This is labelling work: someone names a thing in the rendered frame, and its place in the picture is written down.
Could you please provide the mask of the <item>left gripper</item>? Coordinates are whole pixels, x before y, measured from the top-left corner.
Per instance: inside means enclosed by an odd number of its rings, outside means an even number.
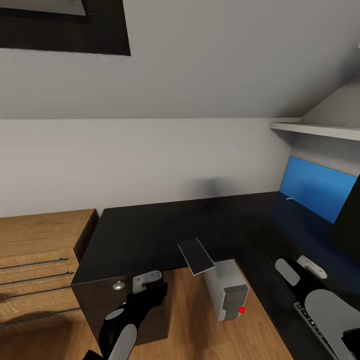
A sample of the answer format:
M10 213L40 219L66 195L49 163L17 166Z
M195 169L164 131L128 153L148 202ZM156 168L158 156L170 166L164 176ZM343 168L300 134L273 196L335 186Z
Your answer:
M140 301L144 306L145 316L146 316L151 308L162 305L164 297L167 296L167 291L168 291L168 283L166 281L162 286L155 285L136 294L132 292L126 296L126 300L127 303L129 303L132 300Z

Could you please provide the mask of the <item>notebook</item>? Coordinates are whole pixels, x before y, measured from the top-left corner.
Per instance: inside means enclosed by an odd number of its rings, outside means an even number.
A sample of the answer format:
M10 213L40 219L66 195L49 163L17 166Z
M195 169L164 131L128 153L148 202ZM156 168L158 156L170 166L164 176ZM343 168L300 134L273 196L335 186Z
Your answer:
M193 276L216 267L197 237L180 242L178 245Z

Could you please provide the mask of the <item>keyboard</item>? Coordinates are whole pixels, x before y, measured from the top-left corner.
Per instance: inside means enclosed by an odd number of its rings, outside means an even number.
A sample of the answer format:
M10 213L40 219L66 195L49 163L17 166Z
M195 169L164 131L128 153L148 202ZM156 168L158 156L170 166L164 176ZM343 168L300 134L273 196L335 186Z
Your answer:
M314 323L310 315L306 312L306 310L303 308L300 302L295 302L293 306L296 308L296 310L299 312L299 314L302 316L302 318L306 321L306 323L309 325L309 327L312 329L312 331L315 333L315 335L319 338L319 340L322 342L322 344L325 346L325 348L328 350L328 352L331 354L331 356L334 358L334 360L339 360L336 356L335 352L333 351L332 347L328 343L328 341L325 339L317 325Z

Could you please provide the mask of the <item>desktop computer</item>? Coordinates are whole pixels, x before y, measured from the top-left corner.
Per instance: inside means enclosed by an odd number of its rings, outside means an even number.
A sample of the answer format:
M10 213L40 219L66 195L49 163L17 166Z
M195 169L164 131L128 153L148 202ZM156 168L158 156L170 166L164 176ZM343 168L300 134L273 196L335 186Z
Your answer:
M205 272L218 321L229 321L245 313L245 302L250 287L241 274L235 259L214 262L215 267Z

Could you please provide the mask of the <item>monitor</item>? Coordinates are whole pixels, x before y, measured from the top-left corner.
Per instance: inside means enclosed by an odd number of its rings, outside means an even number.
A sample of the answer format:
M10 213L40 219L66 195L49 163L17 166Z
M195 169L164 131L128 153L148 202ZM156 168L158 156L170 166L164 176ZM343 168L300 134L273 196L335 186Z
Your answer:
M326 241L360 264L360 175ZM359 297L348 295L346 299L360 303Z

